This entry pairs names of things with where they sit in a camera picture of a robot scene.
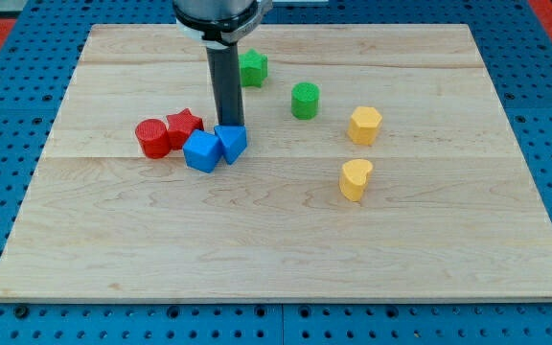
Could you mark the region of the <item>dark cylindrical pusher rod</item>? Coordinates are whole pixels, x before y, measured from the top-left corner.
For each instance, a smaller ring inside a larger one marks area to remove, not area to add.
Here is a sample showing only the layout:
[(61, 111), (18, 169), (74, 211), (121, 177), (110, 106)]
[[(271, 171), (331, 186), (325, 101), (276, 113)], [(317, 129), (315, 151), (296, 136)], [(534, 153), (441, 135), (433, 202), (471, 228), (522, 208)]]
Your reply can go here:
[(225, 49), (207, 48), (218, 123), (221, 126), (243, 126), (244, 112), (238, 46)]

